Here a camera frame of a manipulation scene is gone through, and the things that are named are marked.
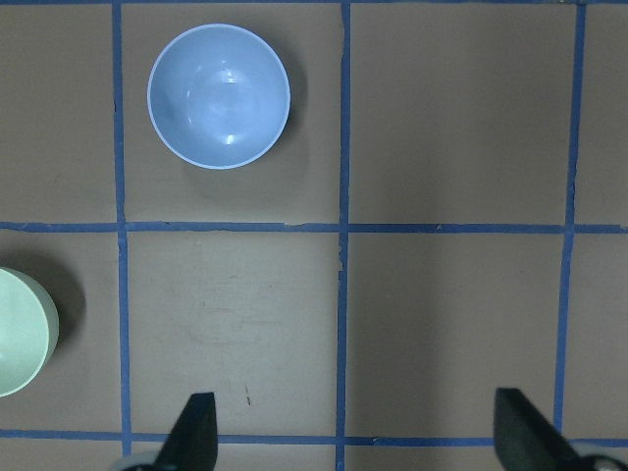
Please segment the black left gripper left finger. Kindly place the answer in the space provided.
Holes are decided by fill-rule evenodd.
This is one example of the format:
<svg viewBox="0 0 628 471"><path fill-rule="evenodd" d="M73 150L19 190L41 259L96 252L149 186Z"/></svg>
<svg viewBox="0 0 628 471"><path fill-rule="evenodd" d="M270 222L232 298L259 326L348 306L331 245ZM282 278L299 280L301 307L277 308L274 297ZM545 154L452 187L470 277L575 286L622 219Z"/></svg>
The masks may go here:
<svg viewBox="0 0 628 471"><path fill-rule="evenodd" d="M190 396L152 464L154 470L212 471L218 457L215 396Z"/></svg>

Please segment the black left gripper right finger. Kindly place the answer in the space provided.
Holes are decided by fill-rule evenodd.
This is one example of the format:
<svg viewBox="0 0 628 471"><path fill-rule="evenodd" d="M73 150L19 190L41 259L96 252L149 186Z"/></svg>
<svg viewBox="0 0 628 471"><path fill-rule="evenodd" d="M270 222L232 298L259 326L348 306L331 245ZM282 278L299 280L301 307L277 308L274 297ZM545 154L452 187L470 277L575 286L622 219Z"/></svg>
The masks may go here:
<svg viewBox="0 0 628 471"><path fill-rule="evenodd" d="M504 470L587 469L587 460L518 389L496 390L494 448Z"/></svg>

